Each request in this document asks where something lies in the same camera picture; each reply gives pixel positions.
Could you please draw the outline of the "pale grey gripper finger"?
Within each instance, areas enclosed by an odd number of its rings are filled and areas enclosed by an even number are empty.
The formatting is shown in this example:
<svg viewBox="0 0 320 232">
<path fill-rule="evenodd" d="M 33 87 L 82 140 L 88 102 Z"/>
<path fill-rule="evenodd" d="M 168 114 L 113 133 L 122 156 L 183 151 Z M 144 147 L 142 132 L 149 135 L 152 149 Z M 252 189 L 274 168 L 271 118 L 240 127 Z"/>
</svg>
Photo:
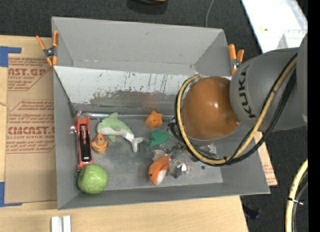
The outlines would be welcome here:
<svg viewBox="0 0 320 232">
<path fill-rule="evenodd" d="M 179 147 L 176 144 L 162 144 L 160 145 L 160 156 L 178 157 Z"/>
<path fill-rule="evenodd" d="M 169 160 L 169 175 L 173 176 L 174 178 L 180 177 L 182 174 L 187 174 L 188 168 L 187 165 L 177 158 L 171 158 Z"/>
</svg>

